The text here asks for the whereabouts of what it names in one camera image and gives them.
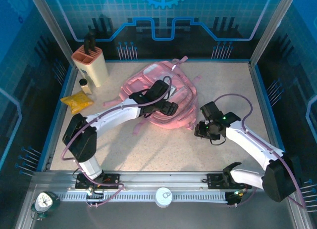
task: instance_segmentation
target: small bottle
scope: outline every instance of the small bottle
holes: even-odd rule
[[[80,79],[79,84],[80,84],[81,89],[83,89],[85,94],[92,94],[90,87],[89,87],[89,84],[88,84],[88,81],[85,78]]]

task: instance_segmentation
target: yellow bag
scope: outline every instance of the yellow bag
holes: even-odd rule
[[[78,114],[84,108],[87,108],[94,103],[83,91],[72,96],[64,97],[60,99],[60,101],[71,107],[72,114]]]

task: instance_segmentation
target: speckled tabletop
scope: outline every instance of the speckled tabletop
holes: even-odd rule
[[[107,63],[109,78],[99,88],[93,88],[89,97],[95,102],[84,109],[83,116],[104,110],[103,102],[117,97],[120,86],[132,74],[148,65],[144,62]],[[201,75],[196,84],[199,105],[202,106],[225,93],[239,93],[247,97],[253,107],[246,124],[256,134],[268,140],[259,102],[251,80],[247,63],[185,62],[182,69],[193,79]],[[81,90],[78,74],[73,93]],[[223,113],[234,112],[243,118],[250,110],[248,103],[235,96],[224,97],[217,102]],[[72,114],[68,108],[56,146],[51,170],[75,170],[74,162],[62,161],[62,142]],[[203,120],[198,113],[198,120]],[[194,132],[180,128],[166,130],[149,123],[137,136],[132,135],[134,126],[141,119],[134,119],[108,131],[98,138],[96,158],[104,170],[120,171],[219,171],[227,165],[240,161],[244,165],[259,169],[257,162],[236,143],[227,140],[221,146],[213,146],[207,139],[194,136]]]

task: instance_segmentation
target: glass panel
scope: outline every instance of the glass panel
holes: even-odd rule
[[[106,59],[249,59],[280,0],[46,0],[75,51]]]
[[[317,183],[316,3],[293,1],[258,62],[285,149],[300,157],[304,179],[313,183]]]
[[[32,0],[0,0],[0,13],[0,222],[14,228],[68,63]]]

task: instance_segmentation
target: pink backpack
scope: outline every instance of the pink backpack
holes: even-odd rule
[[[198,109],[197,89],[193,83],[197,82],[201,77],[197,76],[191,82],[180,69],[179,65],[187,59],[185,56],[181,60],[172,60],[173,63],[161,61],[145,67],[123,84],[119,93],[119,100],[105,102],[104,107],[118,104],[127,99],[130,94],[150,88],[156,80],[162,80],[164,76],[170,76],[172,78],[172,87],[168,101],[178,104],[176,113],[173,116],[166,116],[160,112],[155,112],[137,124],[133,134],[136,135],[140,127],[147,121],[165,129],[185,127],[193,130],[196,124]]]

